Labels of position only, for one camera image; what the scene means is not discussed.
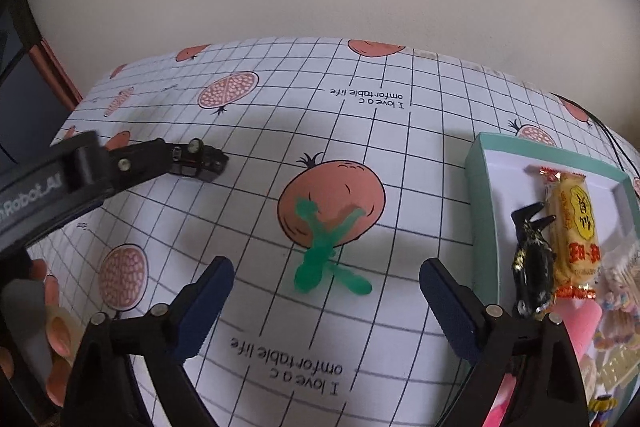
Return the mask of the left human hand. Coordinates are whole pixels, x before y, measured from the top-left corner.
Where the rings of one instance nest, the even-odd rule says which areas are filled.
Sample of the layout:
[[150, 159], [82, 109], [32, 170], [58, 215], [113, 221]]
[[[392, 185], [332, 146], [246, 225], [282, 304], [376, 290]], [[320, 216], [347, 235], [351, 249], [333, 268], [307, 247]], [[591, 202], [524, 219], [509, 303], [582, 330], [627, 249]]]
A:
[[82, 328], [61, 306], [60, 285], [42, 259], [1, 281], [1, 367], [20, 384], [34, 384], [62, 407]]

